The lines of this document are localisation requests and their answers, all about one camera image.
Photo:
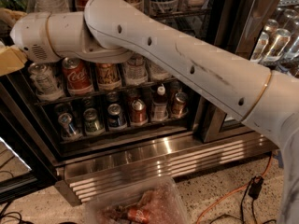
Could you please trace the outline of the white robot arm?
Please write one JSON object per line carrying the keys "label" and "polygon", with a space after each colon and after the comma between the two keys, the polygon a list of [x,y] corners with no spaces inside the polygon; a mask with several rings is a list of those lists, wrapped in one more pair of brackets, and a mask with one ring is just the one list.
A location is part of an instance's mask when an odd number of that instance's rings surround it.
{"label": "white robot arm", "polygon": [[137,52],[276,144],[284,163],[278,224],[299,221],[299,81],[159,23],[123,0],[89,0],[80,12],[29,13],[10,32],[2,74],[63,57],[121,63]]}

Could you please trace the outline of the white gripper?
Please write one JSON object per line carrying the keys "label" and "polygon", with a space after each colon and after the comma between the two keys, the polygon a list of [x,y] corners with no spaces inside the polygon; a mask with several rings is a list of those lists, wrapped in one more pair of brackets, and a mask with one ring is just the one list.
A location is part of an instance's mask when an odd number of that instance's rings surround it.
{"label": "white gripper", "polygon": [[10,36],[17,46],[0,48],[0,76],[23,69],[27,58],[34,63],[55,63],[60,60],[50,44],[49,17],[49,12],[27,15],[23,11],[0,8],[0,20],[13,26]]}

